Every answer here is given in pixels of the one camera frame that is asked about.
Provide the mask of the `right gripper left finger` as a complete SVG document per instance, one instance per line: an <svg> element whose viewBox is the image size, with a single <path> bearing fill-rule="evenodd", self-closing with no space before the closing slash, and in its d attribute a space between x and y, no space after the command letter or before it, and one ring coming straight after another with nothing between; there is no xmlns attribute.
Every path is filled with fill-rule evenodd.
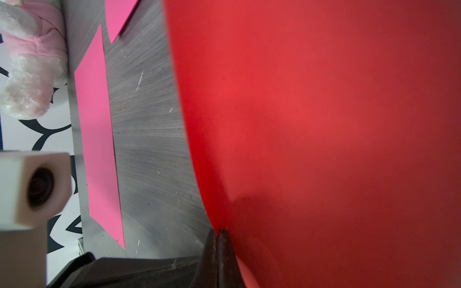
<svg viewBox="0 0 461 288"><path fill-rule="evenodd" d="M217 288L217 236L213 229L208 233L204 250L198 262L190 288Z"/></svg>

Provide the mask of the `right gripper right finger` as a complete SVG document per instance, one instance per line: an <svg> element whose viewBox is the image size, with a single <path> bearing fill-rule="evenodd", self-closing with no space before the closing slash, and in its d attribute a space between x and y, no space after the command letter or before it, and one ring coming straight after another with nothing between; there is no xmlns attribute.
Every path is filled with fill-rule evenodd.
<svg viewBox="0 0 461 288"><path fill-rule="evenodd" d="M229 234L220 229L217 239L217 287L246 288Z"/></svg>

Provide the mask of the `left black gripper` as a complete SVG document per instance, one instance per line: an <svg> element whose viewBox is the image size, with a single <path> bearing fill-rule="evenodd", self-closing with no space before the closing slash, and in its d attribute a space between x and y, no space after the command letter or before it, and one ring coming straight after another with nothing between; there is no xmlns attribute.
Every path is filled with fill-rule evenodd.
<svg viewBox="0 0 461 288"><path fill-rule="evenodd" d="M88 252L70 261L49 288L188 288L199 257L100 258Z"/></svg>

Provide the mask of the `red square paper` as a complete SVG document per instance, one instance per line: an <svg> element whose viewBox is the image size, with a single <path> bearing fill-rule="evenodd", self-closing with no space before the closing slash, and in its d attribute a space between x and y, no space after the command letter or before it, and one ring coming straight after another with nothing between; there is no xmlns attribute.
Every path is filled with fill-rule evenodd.
<svg viewBox="0 0 461 288"><path fill-rule="evenodd" d="M249 288L461 285L459 1L166 1L206 213Z"/></svg>

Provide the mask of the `magenta paper sheet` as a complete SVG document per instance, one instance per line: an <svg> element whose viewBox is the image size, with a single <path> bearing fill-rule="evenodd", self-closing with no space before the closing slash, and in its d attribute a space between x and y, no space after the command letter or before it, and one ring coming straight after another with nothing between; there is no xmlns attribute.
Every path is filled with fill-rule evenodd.
<svg viewBox="0 0 461 288"><path fill-rule="evenodd" d="M111 43L114 43L138 0L105 0L106 26Z"/></svg>
<svg viewBox="0 0 461 288"><path fill-rule="evenodd" d="M88 187L89 214L121 247L124 247L102 28L97 28L74 72L74 81Z"/></svg>

